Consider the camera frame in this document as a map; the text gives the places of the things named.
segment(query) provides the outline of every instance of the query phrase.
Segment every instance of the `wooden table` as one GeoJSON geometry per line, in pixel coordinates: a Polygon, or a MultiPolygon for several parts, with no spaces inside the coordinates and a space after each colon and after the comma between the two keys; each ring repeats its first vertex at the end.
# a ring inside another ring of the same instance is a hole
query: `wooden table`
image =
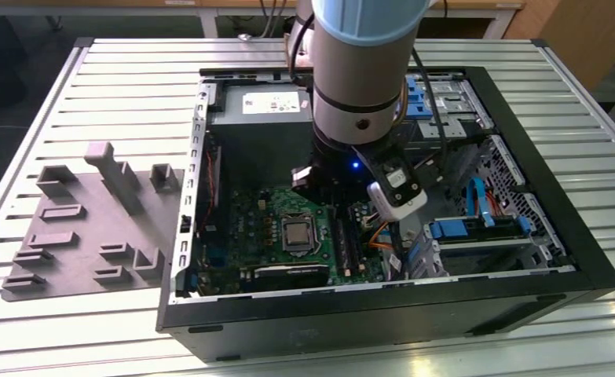
{"type": "MultiPolygon", "coordinates": [[[[273,0],[263,0],[270,9],[273,0]]],[[[501,39],[525,0],[449,0],[449,18],[491,20],[486,39],[501,39]]],[[[295,14],[297,0],[287,0],[283,16],[295,14]]],[[[426,17],[445,16],[443,0],[426,17]]],[[[261,16],[258,0],[0,0],[2,16],[199,16],[206,38],[218,38],[218,16],[261,16]]]]}

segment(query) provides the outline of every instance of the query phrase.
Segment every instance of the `sticker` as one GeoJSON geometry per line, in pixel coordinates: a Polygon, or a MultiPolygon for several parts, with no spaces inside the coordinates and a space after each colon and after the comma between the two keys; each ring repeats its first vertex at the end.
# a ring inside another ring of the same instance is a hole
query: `sticker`
{"type": "Polygon", "coordinates": [[[389,173],[387,180],[393,188],[398,188],[405,182],[407,182],[409,179],[405,176],[403,169],[398,169],[394,172],[389,173]]]}
{"type": "Polygon", "coordinates": [[[166,5],[195,5],[194,0],[164,0],[166,5]]]}
{"type": "Polygon", "coordinates": [[[242,114],[301,112],[298,92],[247,93],[242,97],[242,114]]]}
{"type": "Polygon", "coordinates": [[[391,254],[391,258],[389,258],[389,263],[395,268],[395,270],[401,272],[401,267],[403,266],[403,263],[401,262],[401,259],[398,259],[395,254],[391,254]]]}

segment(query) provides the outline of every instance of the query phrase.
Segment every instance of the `wooden cabinet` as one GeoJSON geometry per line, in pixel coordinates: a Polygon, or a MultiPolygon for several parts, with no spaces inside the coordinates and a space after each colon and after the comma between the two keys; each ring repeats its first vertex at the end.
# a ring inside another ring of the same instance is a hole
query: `wooden cabinet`
{"type": "Polygon", "coordinates": [[[505,38],[545,39],[592,90],[615,63],[615,0],[530,0],[505,38]]]}

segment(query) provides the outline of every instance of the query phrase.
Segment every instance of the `motherboard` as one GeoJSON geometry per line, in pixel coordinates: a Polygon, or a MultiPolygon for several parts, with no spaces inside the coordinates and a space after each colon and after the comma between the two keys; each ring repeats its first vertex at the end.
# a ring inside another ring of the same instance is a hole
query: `motherboard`
{"type": "Polygon", "coordinates": [[[265,291],[265,276],[269,284],[287,276],[287,287],[314,285],[313,279],[323,279],[325,286],[382,281],[379,251],[365,242],[363,223],[373,210],[369,203],[349,209],[358,224],[359,255],[347,255],[351,250],[335,234],[333,208],[286,187],[234,191],[227,246],[207,251],[214,293],[265,291]],[[310,281],[293,281],[289,276],[307,276],[310,281]]]}

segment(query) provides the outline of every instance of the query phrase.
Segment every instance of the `aluminum extrusion table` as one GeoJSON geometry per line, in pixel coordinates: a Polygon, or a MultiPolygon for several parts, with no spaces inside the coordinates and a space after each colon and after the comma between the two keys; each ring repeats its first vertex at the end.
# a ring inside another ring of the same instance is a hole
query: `aluminum extrusion table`
{"type": "MultiPolygon", "coordinates": [[[[422,40],[417,48],[430,65],[489,68],[615,266],[615,125],[554,53],[529,41],[422,40]]],[[[92,171],[82,159],[92,140],[112,141],[135,171],[183,167],[198,70],[278,66],[283,49],[282,40],[98,39],[72,50],[0,182],[0,286],[39,201],[42,167],[92,171]]],[[[159,289],[0,299],[0,372],[615,376],[615,292],[503,335],[210,367],[154,331],[158,304],[159,289]]]]}

